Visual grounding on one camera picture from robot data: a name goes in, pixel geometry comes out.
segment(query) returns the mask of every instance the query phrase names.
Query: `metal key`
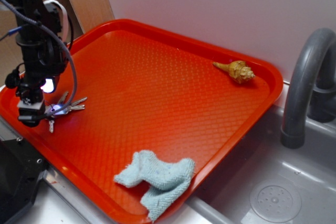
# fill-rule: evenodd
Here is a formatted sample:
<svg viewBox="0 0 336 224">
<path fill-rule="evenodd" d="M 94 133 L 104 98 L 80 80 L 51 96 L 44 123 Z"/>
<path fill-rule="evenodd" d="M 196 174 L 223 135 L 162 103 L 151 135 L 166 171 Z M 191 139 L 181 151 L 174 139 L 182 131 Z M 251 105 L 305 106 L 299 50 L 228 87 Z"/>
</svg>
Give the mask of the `metal key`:
<svg viewBox="0 0 336 224">
<path fill-rule="evenodd" d="M 55 111 L 55 110 L 58 110 L 60 109 L 64 104 L 62 102 L 65 101 L 65 98 L 66 96 L 68 95 L 68 92 L 65 92 L 62 97 L 59 99 L 59 102 L 61 103 L 57 103 L 57 104 L 52 104 L 52 105 L 49 105 L 46 107 L 46 112 L 45 113 L 50 113 L 52 111 Z M 60 115 L 66 115 L 68 114 L 70 111 L 73 111 L 73 110 L 84 110 L 85 109 L 85 105 L 82 104 L 82 105 L 78 105 L 79 103 L 83 102 L 87 100 L 87 97 L 84 97 L 84 98 L 81 98 L 75 102 L 73 102 L 71 105 L 67 106 L 65 109 L 55 113 L 54 115 L 52 115 L 51 117 L 52 118 L 55 118 L 57 116 L 60 116 Z"/>
<path fill-rule="evenodd" d="M 58 100 L 57 104 L 64 104 L 65 99 L 67 98 L 69 91 L 64 92 L 61 98 Z"/>
<path fill-rule="evenodd" d="M 54 132 L 54 123 L 55 123 L 54 120 L 49 120 L 49 131 L 50 131 L 50 133 Z"/>
</svg>

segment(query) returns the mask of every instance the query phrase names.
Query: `drain cover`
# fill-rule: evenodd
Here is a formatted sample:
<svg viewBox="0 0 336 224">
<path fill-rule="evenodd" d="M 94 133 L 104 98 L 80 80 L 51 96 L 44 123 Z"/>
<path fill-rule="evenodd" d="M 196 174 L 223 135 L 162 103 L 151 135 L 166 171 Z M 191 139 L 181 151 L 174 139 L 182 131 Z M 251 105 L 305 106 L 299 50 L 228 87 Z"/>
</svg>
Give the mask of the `drain cover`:
<svg viewBox="0 0 336 224">
<path fill-rule="evenodd" d="M 277 180 L 259 183 L 250 194 L 250 203 L 259 217 L 274 223 L 293 219 L 301 209 L 299 193 L 290 184 Z"/>
</svg>

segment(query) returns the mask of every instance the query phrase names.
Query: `towel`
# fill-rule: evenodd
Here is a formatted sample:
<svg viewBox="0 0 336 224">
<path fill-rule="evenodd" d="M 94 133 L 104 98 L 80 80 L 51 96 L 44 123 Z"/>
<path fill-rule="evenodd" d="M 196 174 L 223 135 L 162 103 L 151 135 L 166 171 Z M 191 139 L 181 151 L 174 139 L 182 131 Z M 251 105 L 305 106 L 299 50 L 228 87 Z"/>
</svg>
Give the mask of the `towel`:
<svg viewBox="0 0 336 224">
<path fill-rule="evenodd" d="M 152 151 L 143 150 L 133 154 L 133 160 L 114 181 L 127 188 L 143 180 L 151 187 L 140 203 L 149 211 L 148 217 L 154 222 L 176 199 L 184 193 L 193 177 L 195 162 L 184 158 L 177 163 L 159 160 Z"/>
</svg>

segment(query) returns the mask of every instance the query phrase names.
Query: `red plastic tray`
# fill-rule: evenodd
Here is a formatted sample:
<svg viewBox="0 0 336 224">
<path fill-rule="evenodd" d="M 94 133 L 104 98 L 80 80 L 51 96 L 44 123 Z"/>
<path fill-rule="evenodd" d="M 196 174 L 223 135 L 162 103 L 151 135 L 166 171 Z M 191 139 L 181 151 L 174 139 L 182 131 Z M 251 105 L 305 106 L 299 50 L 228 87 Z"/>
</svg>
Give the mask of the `red plastic tray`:
<svg viewBox="0 0 336 224">
<path fill-rule="evenodd" d="M 239 142 L 282 91 L 282 76 L 267 62 L 130 20 L 105 23 L 72 48 L 84 111 L 29 128 L 18 122 L 15 90 L 0 93 L 0 114 L 113 220 L 150 223 L 140 204 L 149 188 L 113 181 L 134 152 L 152 150 L 166 162 L 196 162 L 189 189 L 163 214 L 172 214 Z M 245 60 L 256 77 L 239 85 L 213 61 Z M 70 67 L 57 102 L 71 91 Z"/>
</svg>

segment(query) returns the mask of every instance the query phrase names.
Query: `sink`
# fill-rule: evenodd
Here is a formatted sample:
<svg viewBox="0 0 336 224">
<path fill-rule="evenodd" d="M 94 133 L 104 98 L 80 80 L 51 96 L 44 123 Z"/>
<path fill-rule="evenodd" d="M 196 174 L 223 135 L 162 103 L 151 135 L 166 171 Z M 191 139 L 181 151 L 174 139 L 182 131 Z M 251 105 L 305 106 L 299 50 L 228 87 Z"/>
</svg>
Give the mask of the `sink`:
<svg viewBox="0 0 336 224">
<path fill-rule="evenodd" d="M 194 193 L 218 223 L 336 223 L 336 130 L 307 119 L 304 146 L 289 149 L 282 116 L 271 107 Z"/>
</svg>

